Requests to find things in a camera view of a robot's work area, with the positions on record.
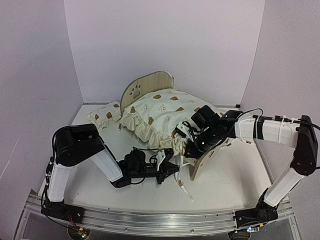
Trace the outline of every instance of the patterned fabric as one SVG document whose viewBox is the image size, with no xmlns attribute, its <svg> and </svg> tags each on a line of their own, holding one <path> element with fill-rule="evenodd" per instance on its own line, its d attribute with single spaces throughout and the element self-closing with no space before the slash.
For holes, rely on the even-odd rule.
<svg viewBox="0 0 320 240">
<path fill-rule="evenodd" d="M 87 115 L 87 118 L 98 130 L 105 129 L 121 118 L 120 103 L 114 101 Z"/>
<path fill-rule="evenodd" d="M 151 149 L 172 148 L 174 155 L 185 149 L 187 140 L 175 133 L 177 124 L 188 121 L 197 127 L 191 116 L 204 105 L 219 113 L 218 108 L 183 91 L 168 88 L 149 92 L 130 106 L 123 113 L 120 123 L 144 142 Z"/>
</svg>

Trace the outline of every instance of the wooden cutout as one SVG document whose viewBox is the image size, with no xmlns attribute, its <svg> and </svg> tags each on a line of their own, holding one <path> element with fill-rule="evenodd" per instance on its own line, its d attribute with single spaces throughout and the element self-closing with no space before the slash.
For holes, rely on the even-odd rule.
<svg viewBox="0 0 320 240">
<path fill-rule="evenodd" d="M 191 164 L 193 167 L 194 166 L 196 166 L 196 164 L 197 164 L 197 159 L 195 159 L 195 158 L 190 158 L 190 157 L 185 157 L 184 158 L 184 160 L 187 162 L 187 163 L 189 163 L 189 164 Z"/>
<path fill-rule="evenodd" d="M 207 151 L 205 154 L 203 154 L 200 157 L 200 159 L 196 162 L 194 166 L 194 170 L 191 177 L 192 181 L 194 181 L 200 175 L 200 173 L 206 168 L 208 161 L 216 155 L 216 153 L 220 150 L 221 147 L 225 147 L 225 146 L 229 147 L 231 145 L 230 141 L 231 139 L 227 138 L 226 141 L 222 143 L 220 146 L 216 147 L 211 151 Z"/>
<path fill-rule="evenodd" d="M 131 105 L 147 93 L 162 89 L 171 89 L 173 79 L 165 71 L 156 71 L 146 76 L 142 76 L 131 82 L 124 90 L 121 101 L 121 116 L 127 106 Z"/>
</svg>

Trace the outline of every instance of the black cable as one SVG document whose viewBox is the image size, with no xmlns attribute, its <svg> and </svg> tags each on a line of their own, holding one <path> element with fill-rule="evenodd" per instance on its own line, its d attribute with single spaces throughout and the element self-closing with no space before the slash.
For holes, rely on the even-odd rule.
<svg viewBox="0 0 320 240">
<path fill-rule="evenodd" d="M 312 122 L 308 122 L 308 121 L 301 121 L 301 120 L 294 120 L 293 121 L 294 124 L 305 124 L 305 125 L 309 125 L 315 129 L 318 129 L 320 131 L 320 126 L 312 123 Z"/>
<path fill-rule="evenodd" d="M 153 160 L 155 160 L 155 162 L 153 162 L 153 163 L 156 164 L 156 163 L 158 162 L 158 159 L 156 158 L 156 156 L 157 156 L 157 155 L 151 156 L 151 157 L 149 158 L 149 163 L 152 164 L 151 160 L 153 159 Z"/>
<path fill-rule="evenodd" d="M 140 150 L 140 151 L 155 151 L 155 150 L 161 150 L 160 148 L 151 148 L 151 149 L 143 149 L 133 146 L 134 150 Z"/>
<path fill-rule="evenodd" d="M 146 179 L 146 172 L 147 172 L 147 168 L 146 168 L 146 162 L 144 162 L 142 159 L 140 159 L 141 160 L 141 162 L 142 162 L 142 165 L 143 165 L 143 170 L 144 170 L 144 176 L 143 176 L 143 178 L 142 178 L 142 180 L 141 181 L 138 181 L 138 182 L 132 182 L 131 184 L 132 185 L 138 185 L 138 184 L 142 184 L 143 183 L 143 181 Z"/>
</svg>

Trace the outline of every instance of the white wall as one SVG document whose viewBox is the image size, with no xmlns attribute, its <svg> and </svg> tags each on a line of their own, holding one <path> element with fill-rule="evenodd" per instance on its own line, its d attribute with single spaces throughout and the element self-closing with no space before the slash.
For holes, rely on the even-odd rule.
<svg viewBox="0 0 320 240">
<path fill-rule="evenodd" d="M 241 102 L 264 0 L 65 0 L 85 102 L 119 100 L 143 75 L 165 70 L 213 104 Z"/>
<path fill-rule="evenodd" d="M 263 108 L 266 116 L 309 115 L 320 125 L 318 0 L 265 1 L 256 57 L 241 105 L 244 110 Z M 278 178 L 291 162 L 293 149 L 266 141 L 260 145 L 273 177 Z M 303 239 L 318 240 L 320 170 L 303 179 L 289 197 Z"/>
<path fill-rule="evenodd" d="M 0 239 L 11 240 L 53 133 L 83 101 L 63 0 L 1 1 L 0 22 Z"/>
</svg>

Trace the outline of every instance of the table surface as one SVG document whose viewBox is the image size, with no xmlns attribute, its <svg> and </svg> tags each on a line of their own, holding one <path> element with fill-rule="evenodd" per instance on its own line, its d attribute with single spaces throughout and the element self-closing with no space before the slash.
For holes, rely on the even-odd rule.
<svg viewBox="0 0 320 240">
<path fill-rule="evenodd" d="M 90 123 L 87 114 L 103 105 L 83 105 L 73 125 Z M 221 108 L 226 112 L 232 108 Z M 100 131 L 117 160 L 122 160 L 132 146 L 146 144 L 118 123 Z M 230 147 L 221 149 L 209 161 L 206 169 L 191 181 L 192 167 L 182 170 L 181 179 L 192 195 L 191 202 L 177 185 L 174 176 L 161 185 L 147 178 L 139 185 L 114 188 L 91 160 L 74 167 L 65 190 L 65 202 L 83 207 L 135 212 L 181 213 L 237 210 L 251 208 L 270 186 L 267 171 L 255 145 L 235 139 Z"/>
</svg>

